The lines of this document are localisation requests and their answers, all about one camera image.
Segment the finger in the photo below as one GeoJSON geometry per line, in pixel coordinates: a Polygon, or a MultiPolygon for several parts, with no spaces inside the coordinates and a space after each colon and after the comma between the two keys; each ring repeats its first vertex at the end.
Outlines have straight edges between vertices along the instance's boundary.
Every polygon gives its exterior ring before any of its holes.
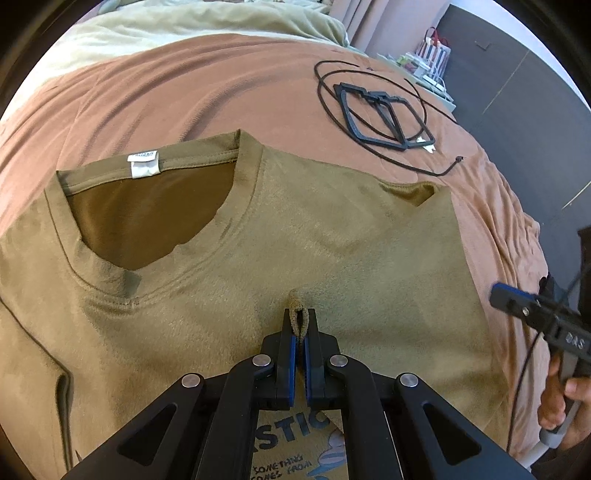
{"type": "Polygon", "coordinates": [[[560,354],[557,353],[550,360],[550,365],[548,366],[548,376],[552,377],[553,375],[558,375],[559,370],[560,370],[560,354]]]}
{"type": "Polygon", "coordinates": [[[548,425],[562,425],[566,419],[564,409],[560,411],[550,410],[545,408],[544,405],[540,405],[538,408],[538,423],[544,427],[544,423],[548,425]]]}
{"type": "Polygon", "coordinates": [[[541,408],[549,413],[563,412],[566,408],[563,387],[557,376],[546,379],[546,388],[541,395],[541,408]]]}
{"type": "Polygon", "coordinates": [[[564,394],[571,400],[591,404],[591,378],[571,378],[564,386],[564,394]]]}
{"type": "Polygon", "coordinates": [[[538,423],[540,424],[540,427],[542,427],[545,430],[554,430],[558,426],[555,423],[552,423],[546,419],[541,419],[538,421],[538,423]]]}

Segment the gray wall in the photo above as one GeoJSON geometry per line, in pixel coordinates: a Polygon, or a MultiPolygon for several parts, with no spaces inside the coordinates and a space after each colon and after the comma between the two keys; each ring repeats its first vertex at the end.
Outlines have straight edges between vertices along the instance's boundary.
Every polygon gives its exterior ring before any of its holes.
{"type": "Polygon", "coordinates": [[[535,53],[450,6],[438,27],[452,47],[445,81],[460,124],[539,221],[548,266],[562,286],[580,269],[576,231],[591,224],[591,112],[535,53]]]}

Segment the olive green t-shirt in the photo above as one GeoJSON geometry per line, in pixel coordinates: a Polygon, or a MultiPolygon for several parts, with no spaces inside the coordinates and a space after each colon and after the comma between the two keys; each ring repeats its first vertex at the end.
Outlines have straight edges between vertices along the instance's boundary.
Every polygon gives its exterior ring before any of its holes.
{"type": "MultiPolygon", "coordinates": [[[[244,132],[58,172],[0,239],[0,425],[54,480],[187,372],[226,373],[286,307],[373,371],[412,371],[497,442],[507,386],[448,189],[244,132]]],[[[347,478],[335,412],[259,417],[252,480],[347,478]]]]}

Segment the bed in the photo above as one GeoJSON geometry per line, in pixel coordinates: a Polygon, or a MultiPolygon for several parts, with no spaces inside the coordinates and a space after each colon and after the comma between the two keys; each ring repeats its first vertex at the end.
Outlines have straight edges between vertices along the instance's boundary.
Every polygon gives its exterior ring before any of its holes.
{"type": "MultiPolygon", "coordinates": [[[[492,309],[488,295],[496,281],[538,290],[547,274],[539,225],[523,212],[477,142],[436,111],[428,116],[435,151],[394,155],[434,171],[458,155],[464,158],[452,173],[436,179],[358,148],[330,122],[317,98],[313,67],[318,61],[350,62],[404,80],[352,49],[343,25],[326,15],[328,9],[306,0],[144,0],[73,26],[31,72],[0,123],[0,235],[55,170],[238,128],[279,150],[387,181],[444,184],[452,190],[466,260],[506,378],[499,405],[506,412],[500,428],[506,430],[532,333],[492,309]]],[[[337,78],[359,81],[350,73],[337,78]]],[[[388,88],[376,78],[363,85],[388,88]]],[[[443,108],[434,96],[424,96],[443,108]]],[[[410,100],[420,111],[420,102],[410,100]]],[[[514,456],[537,441],[535,412],[548,357],[547,347],[538,345],[519,397],[514,456]]]]}

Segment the white curtain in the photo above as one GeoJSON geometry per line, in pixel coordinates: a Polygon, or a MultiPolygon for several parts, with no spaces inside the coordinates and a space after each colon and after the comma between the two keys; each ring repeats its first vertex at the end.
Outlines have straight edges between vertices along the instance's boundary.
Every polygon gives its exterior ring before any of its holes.
{"type": "Polygon", "coordinates": [[[450,0],[335,0],[330,16],[341,20],[351,45],[370,56],[414,51],[435,27],[450,0]]]}

